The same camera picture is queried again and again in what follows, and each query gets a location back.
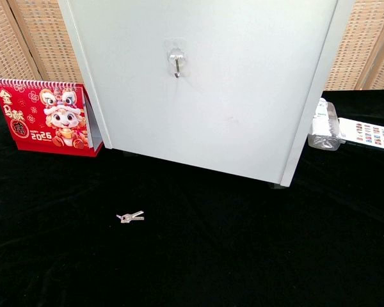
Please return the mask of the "silver key bunch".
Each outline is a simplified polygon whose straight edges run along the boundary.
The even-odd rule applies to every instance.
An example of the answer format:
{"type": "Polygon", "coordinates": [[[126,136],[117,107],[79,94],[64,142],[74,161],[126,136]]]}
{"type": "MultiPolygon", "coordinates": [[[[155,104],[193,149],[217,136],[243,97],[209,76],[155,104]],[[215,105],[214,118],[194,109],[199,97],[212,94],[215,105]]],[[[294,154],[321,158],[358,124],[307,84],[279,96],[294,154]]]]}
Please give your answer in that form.
{"type": "Polygon", "coordinates": [[[119,218],[120,222],[122,224],[128,224],[131,221],[142,221],[145,219],[143,216],[144,211],[140,210],[132,214],[123,214],[123,215],[116,215],[117,218],[119,218]]]}

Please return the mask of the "white metal cabinet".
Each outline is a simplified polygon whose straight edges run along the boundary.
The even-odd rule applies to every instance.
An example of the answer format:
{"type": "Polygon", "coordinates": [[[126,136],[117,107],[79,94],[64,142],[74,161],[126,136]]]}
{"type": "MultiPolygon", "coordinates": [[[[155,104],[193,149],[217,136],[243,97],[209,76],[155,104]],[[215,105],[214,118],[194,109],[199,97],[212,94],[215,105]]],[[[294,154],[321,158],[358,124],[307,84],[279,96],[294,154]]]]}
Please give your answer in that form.
{"type": "Polygon", "coordinates": [[[58,0],[107,148],[286,187],[354,2],[58,0]]]}

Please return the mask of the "black velvet table cloth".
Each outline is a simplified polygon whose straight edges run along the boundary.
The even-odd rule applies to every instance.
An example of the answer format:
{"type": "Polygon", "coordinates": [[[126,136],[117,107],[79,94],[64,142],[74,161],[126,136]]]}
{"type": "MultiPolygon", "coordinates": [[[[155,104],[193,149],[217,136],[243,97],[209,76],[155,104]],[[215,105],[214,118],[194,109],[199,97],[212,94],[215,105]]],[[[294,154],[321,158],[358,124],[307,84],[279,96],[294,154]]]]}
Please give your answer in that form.
{"type": "Polygon", "coordinates": [[[304,146],[273,189],[118,150],[23,152],[0,109],[0,307],[384,307],[384,151],[304,146]]]}

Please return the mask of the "clear plastic wrapped package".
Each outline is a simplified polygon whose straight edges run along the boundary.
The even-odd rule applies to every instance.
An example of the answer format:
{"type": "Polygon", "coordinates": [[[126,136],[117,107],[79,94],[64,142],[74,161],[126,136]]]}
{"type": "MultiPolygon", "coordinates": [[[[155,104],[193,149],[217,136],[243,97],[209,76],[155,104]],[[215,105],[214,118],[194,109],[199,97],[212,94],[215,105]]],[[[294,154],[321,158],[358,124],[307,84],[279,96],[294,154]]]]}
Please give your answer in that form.
{"type": "Polygon", "coordinates": [[[312,148],[328,151],[336,151],[345,143],[335,106],[324,98],[320,98],[317,104],[307,141],[312,148]]]}

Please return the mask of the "red 2026 desk calendar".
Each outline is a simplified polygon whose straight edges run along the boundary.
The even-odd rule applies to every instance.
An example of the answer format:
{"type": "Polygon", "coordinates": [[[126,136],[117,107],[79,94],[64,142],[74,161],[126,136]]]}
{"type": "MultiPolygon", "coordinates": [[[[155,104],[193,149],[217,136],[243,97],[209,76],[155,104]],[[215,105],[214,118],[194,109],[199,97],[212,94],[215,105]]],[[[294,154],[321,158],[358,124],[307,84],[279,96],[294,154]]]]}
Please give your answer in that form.
{"type": "Polygon", "coordinates": [[[0,79],[0,106],[19,150],[96,157],[103,146],[81,83],[0,79]]]}

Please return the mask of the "white printed card sheet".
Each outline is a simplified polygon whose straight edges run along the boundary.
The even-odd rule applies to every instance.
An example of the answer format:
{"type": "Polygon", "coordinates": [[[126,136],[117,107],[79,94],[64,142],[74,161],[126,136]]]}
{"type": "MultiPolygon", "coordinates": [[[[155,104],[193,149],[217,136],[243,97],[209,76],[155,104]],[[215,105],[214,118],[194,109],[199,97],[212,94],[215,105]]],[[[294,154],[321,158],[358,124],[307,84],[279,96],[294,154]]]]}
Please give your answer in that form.
{"type": "Polygon", "coordinates": [[[339,128],[345,141],[384,149],[384,127],[381,125],[339,118],[339,128]]]}

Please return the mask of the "woven bamboo folding screen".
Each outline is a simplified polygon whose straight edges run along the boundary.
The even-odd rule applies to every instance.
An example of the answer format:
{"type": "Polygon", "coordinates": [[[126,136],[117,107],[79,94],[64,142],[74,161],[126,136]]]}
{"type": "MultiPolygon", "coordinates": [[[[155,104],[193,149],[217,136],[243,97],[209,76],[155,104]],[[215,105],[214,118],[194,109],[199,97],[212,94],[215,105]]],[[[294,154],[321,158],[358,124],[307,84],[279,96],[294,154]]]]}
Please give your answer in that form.
{"type": "MultiPolygon", "coordinates": [[[[57,0],[0,0],[0,77],[82,82],[57,0]]],[[[384,0],[355,0],[325,89],[384,90],[384,0]]]]}

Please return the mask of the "clear adhesive wall hook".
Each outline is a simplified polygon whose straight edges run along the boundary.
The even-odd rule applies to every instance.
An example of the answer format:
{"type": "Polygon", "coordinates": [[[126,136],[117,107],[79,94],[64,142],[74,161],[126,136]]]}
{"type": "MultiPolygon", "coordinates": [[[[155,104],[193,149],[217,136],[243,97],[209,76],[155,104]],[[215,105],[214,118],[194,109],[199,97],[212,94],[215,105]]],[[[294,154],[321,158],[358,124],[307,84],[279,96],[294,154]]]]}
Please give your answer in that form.
{"type": "Polygon", "coordinates": [[[168,73],[175,78],[189,77],[191,74],[187,41],[183,38],[167,38],[164,41],[168,73]]]}

